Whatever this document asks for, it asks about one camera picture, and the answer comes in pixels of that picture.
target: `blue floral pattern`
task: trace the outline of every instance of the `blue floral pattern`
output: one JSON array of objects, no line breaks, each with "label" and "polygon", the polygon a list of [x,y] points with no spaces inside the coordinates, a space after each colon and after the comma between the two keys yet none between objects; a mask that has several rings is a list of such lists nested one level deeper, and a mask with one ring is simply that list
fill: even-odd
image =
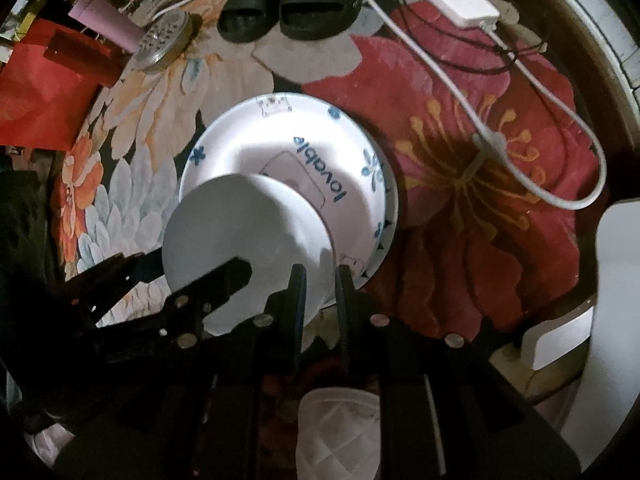
[{"label": "blue floral pattern", "polygon": [[341,114],[342,114],[341,111],[335,106],[329,107],[329,115],[331,115],[331,117],[334,118],[335,120],[340,119]]},{"label": "blue floral pattern", "polygon": [[200,146],[199,148],[194,148],[189,156],[189,160],[192,160],[193,163],[197,166],[200,164],[201,160],[206,158],[206,154],[204,153],[204,146]]},{"label": "blue floral pattern", "polygon": [[376,189],[378,188],[376,182],[382,183],[385,181],[385,176],[382,173],[382,164],[380,164],[376,155],[370,155],[366,149],[363,150],[362,153],[364,155],[366,166],[362,168],[360,173],[362,176],[371,177],[371,189],[373,192],[376,192]]}]

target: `black slipper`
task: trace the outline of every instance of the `black slipper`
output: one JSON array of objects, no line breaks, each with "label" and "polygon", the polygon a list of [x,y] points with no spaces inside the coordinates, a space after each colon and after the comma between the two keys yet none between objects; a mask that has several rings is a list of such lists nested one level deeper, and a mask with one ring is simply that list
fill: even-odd
[{"label": "black slipper", "polygon": [[362,0],[280,0],[280,30],[292,40],[324,40],[350,27]]},{"label": "black slipper", "polygon": [[232,43],[263,37],[278,22],[280,0],[228,0],[220,13],[218,32]]}]

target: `pink bottle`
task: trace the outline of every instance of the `pink bottle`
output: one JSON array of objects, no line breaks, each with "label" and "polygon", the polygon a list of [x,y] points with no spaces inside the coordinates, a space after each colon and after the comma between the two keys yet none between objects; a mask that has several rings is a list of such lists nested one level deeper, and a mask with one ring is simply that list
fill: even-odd
[{"label": "pink bottle", "polygon": [[107,0],[76,0],[69,15],[132,54],[145,35]]}]

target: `floor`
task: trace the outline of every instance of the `floor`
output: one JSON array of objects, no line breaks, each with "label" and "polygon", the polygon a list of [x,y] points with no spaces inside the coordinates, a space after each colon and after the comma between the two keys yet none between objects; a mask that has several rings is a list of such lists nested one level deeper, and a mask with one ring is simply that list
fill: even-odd
[{"label": "floor", "polygon": [[[132,5],[132,19],[144,23],[159,1]],[[202,17],[202,28],[167,70],[153,76],[126,70],[116,86],[98,96],[66,154],[51,200],[57,219],[52,234],[66,278],[117,252],[147,252],[162,244],[193,145],[222,112],[268,92],[303,92],[365,124],[398,179],[398,232],[383,266],[366,285],[380,310],[427,336],[456,332],[469,340],[496,341],[488,345],[500,348],[492,362],[513,368],[512,381],[531,399],[572,380],[586,348],[540,378],[518,368],[515,348],[503,346],[500,333],[548,315],[575,290],[580,248],[593,237],[602,204],[577,218],[527,194],[490,162],[467,178],[476,153],[469,120],[442,83],[367,7],[350,30],[329,40],[295,42],[275,27],[261,40],[238,46],[216,31],[225,1],[195,0],[185,7]],[[409,0],[399,7],[395,0],[378,1],[436,56],[482,70],[504,65],[488,48],[452,38],[487,44],[479,32],[453,28],[430,4]],[[520,25],[511,4],[496,4],[518,48],[540,42]],[[574,106],[571,83],[544,55],[530,50],[523,59]],[[512,159],[537,184],[566,198],[589,187],[597,162],[588,138],[552,111],[519,73],[447,72],[489,126],[504,133]],[[140,284],[102,323],[156,312],[168,294],[164,278]],[[376,389],[373,381],[353,384],[341,375],[335,311],[322,312],[306,329],[306,339],[310,349],[303,372],[265,382],[261,444],[266,468],[294,470],[297,405],[306,391],[324,384]]]}]

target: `white plate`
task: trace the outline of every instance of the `white plate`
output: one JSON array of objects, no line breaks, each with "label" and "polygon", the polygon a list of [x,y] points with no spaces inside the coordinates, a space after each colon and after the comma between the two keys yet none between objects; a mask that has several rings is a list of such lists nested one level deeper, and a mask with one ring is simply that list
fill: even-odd
[{"label": "white plate", "polygon": [[[367,272],[387,219],[385,177],[366,134],[338,108],[289,93],[236,105],[196,143],[182,174],[180,199],[229,173],[266,174],[291,186],[327,225],[336,263],[348,264],[354,277]],[[364,282],[358,279],[358,286]]]},{"label": "white plate", "polygon": [[334,252],[318,213],[285,184],[261,175],[229,174],[185,196],[164,233],[162,264],[172,291],[238,256],[252,266],[249,284],[204,319],[213,335],[264,310],[287,288],[293,264],[306,268],[305,323],[334,289]]}]

